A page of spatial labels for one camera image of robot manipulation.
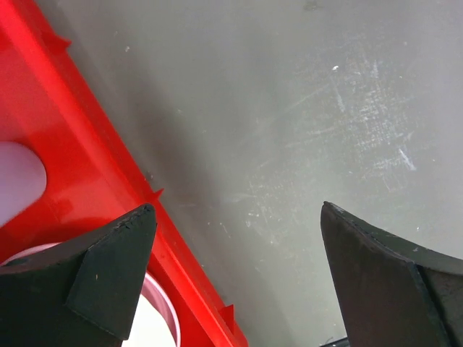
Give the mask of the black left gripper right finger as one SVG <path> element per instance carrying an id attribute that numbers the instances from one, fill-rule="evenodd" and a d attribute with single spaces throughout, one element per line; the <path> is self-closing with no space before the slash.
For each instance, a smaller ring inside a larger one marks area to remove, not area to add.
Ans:
<path id="1" fill-rule="evenodd" d="M 462 260 L 324 202 L 320 229 L 350 346 L 461 346 Z"/>

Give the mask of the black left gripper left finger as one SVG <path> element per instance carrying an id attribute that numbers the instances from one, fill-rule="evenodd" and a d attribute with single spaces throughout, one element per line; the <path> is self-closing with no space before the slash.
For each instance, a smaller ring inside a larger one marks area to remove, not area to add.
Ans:
<path id="1" fill-rule="evenodd" d="M 1 266 L 2 346 L 120 346 L 156 233 L 152 205 Z"/>

